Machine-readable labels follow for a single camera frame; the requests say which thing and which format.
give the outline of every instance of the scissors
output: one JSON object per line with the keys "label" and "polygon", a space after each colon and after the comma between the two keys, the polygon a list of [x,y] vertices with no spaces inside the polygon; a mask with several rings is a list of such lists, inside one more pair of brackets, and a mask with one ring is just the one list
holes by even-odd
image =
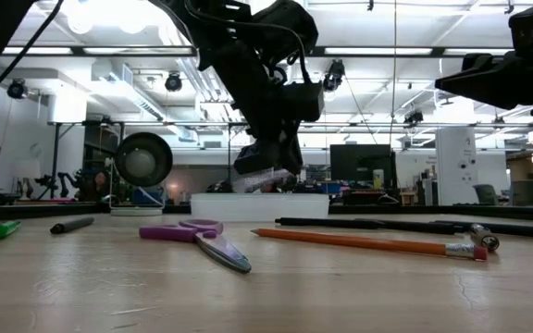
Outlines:
{"label": "scissors", "polygon": [[240,273],[252,269],[248,259],[221,233],[223,224],[211,220],[181,221],[177,226],[140,227],[139,236],[146,240],[194,242],[201,250],[225,267]]}

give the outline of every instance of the black marker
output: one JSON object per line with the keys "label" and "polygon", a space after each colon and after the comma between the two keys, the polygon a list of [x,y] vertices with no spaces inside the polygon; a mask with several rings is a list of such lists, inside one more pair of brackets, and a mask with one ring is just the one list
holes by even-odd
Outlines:
{"label": "black marker", "polygon": [[57,223],[51,228],[51,233],[54,235],[70,232],[76,228],[83,228],[93,223],[93,217],[85,217],[69,222]]}

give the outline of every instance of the purple scissors handle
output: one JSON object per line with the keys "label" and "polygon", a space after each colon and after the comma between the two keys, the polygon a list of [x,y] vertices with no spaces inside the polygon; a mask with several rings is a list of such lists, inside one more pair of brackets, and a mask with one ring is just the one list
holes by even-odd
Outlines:
{"label": "purple scissors handle", "polygon": [[223,232],[223,224],[209,220],[188,220],[177,226],[140,227],[139,237],[147,240],[196,242],[199,232],[203,233],[204,238],[213,239]]}
{"label": "purple scissors handle", "polygon": [[212,220],[186,220],[179,223],[182,227],[196,228],[199,231],[214,231],[217,235],[223,232],[223,223]]}

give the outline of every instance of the pencil eraser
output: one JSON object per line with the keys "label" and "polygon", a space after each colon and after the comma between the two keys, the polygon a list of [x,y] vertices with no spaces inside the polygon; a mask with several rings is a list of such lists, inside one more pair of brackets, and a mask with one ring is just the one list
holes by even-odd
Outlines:
{"label": "pencil eraser", "polygon": [[474,259],[475,260],[487,260],[487,249],[475,246],[474,247]]}

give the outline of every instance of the chair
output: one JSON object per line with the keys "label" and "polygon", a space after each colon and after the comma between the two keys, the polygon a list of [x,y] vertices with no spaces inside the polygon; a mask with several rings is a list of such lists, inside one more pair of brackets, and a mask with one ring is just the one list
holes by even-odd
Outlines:
{"label": "chair", "polygon": [[474,186],[474,190],[477,192],[479,204],[499,204],[499,198],[495,192],[495,188],[489,184],[479,184]]}

